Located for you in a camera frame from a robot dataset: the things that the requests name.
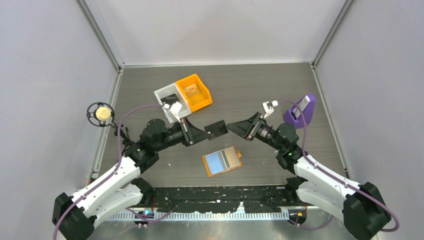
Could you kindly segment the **microphone with shock mount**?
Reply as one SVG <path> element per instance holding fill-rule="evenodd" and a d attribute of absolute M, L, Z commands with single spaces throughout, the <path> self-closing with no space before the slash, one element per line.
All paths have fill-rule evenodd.
<path fill-rule="evenodd" d="M 105 102 L 94 102 L 87 107 L 86 118 L 95 127 L 116 127 L 115 111 Z"/>

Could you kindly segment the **black credit card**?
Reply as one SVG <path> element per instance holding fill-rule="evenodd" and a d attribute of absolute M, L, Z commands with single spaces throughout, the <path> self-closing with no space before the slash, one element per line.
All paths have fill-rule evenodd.
<path fill-rule="evenodd" d="M 204 131 L 209 134 L 208 139 L 213 140 L 228 133 L 227 124 L 224 120 L 211 123 L 204 127 Z"/>
<path fill-rule="evenodd" d="M 172 106 L 176 102 L 179 102 L 179 97 L 175 93 L 173 93 L 173 94 L 170 94 L 168 96 L 161 98 L 160 101 L 163 105 Z"/>

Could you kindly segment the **tan card stack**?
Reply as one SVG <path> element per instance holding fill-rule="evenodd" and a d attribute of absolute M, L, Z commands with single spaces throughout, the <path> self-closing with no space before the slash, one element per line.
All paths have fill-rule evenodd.
<path fill-rule="evenodd" d="M 196 83 L 190 84 L 183 88 L 183 92 L 189 98 L 201 92 L 199 86 Z"/>

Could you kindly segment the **black microphone tripod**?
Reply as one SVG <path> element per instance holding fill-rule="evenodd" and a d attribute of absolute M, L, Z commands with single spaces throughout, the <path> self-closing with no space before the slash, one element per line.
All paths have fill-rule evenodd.
<path fill-rule="evenodd" d="M 129 149 L 134 144 L 134 141 L 132 141 L 131 138 L 130 138 L 129 129 L 126 126 L 124 126 L 123 124 L 120 125 L 120 128 L 118 127 L 117 124 L 115 124 L 113 126 L 113 128 L 114 128 L 114 135 L 116 137 L 118 135 L 120 136 L 120 138 L 122 140 L 122 144 L 123 144 L 122 152 L 125 152 L 127 149 Z"/>

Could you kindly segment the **orange plastic bin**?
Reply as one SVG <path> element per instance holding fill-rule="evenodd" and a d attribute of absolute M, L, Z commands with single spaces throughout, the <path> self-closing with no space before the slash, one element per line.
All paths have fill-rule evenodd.
<path fill-rule="evenodd" d="M 176 85 L 187 101 L 192 113 L 213 103 L 209 89 L 196 73 L 176 81 Z"/>

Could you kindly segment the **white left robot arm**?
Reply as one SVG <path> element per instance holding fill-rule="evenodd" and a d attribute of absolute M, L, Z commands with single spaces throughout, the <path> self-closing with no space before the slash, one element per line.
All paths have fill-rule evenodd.
<path fill-rule="evenodd" d="M 86 240 L 112 215 L 139 204 L 153 202 L 151 186 L 140 175 L 159 160 L 159 152 L 177 144 L 186 147 L 211 138 L 186 117 L 171 127 L 162 119 L 150 120 L 117 163 L 86 187 L 72 195 L 61 193 L 54 201 L 53 239 L 61 233 L 67 240 Z"/>

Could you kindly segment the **white plastic bin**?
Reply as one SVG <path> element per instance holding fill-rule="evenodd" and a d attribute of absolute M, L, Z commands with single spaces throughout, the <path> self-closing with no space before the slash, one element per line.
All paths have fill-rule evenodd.
<path fill-rule="evenodd" d="M 162 105 L 171 106 L 172 104 L 179 102 L 182 105 L 178 113 L 180 118 L 187 117 L 192 113 L 188 105 L 188 101 L 185 99 L 182 91 L 175 82 L 155 90 L 153 93 L 157 101 Z"/>

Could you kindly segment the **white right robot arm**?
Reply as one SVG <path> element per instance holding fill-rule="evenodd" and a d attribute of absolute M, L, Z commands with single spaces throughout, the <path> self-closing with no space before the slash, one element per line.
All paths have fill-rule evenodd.
<path fill-rule="evenodd" d="M 392 220 L 375 185 L 350 180 L 314 159 L 298 145 L 293 125 L 282 123 L 273 128 L 256 112 L 227 128 L 247 141 L 257 139 L 277 150 L 278 164 L 296 175 L 285 185 L 285 198 L 291 205 L 304 202 L 319 207 L 341 221 L 358 240 L 372 239 Z"/>

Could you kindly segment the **aluminium front rail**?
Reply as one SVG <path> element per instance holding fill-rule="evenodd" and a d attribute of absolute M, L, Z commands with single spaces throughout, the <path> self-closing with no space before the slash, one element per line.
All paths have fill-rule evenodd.
<path fill-rule="evenodd" d="M 166 215 L 165 212 L 157 212 L 152 210 L 147 210 L 147 213 L 150 215 L 144 216 L 154 217 L 151 218 L 153 220 L 159 219 Z M 128 210 L 123 210 L 113 216 L 111 216 L 107 221 L 135 221 L 140 220 L 137 218 L 132 212 Z M 227 213 L 179 213 L 173 212 L 170 213 L 163 220 L 164 222 L 184 222 L 184 221 L 262 221 L 262 220 L 289 220 L 289 211 L 287 209 L 283 209 L 278 212 L 265 212 L 265 213 L 246 213 L 244 209 L 236 210 L 235 212 L 227 212 Z"/>

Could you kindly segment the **purple metronome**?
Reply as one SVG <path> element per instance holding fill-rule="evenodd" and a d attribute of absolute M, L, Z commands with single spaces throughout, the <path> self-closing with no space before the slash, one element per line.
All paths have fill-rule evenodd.
<path fill-rule="evenodd" d="M 308 126 L 314 115 L 316 98 L 313 93 L 308 93 L 302 97 L 295 105 L 290 107 L 282 118 L 285 123 L 291 124 L 295 129 L 302 129 Z"/>

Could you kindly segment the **orange card holder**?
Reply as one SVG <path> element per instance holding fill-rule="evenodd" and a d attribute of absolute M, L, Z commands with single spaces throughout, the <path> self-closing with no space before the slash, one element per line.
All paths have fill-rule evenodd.
<path fill-rule="evenodd" d="M 229 146 L 202 156 L 206 173 L 209 177 L 240 168 L 242 153 L 234 146 Z"/>

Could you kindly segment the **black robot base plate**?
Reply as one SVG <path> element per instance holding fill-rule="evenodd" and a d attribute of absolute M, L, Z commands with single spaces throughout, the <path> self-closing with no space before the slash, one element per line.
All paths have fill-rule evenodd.
<path fill-rule="evenodd" d="M 247 213 L 277 213 L 281 207 L 311 207 L 283 185 L 154 187 L 133 208 L 161 213 L 224 214 L 243 206 Z"/>

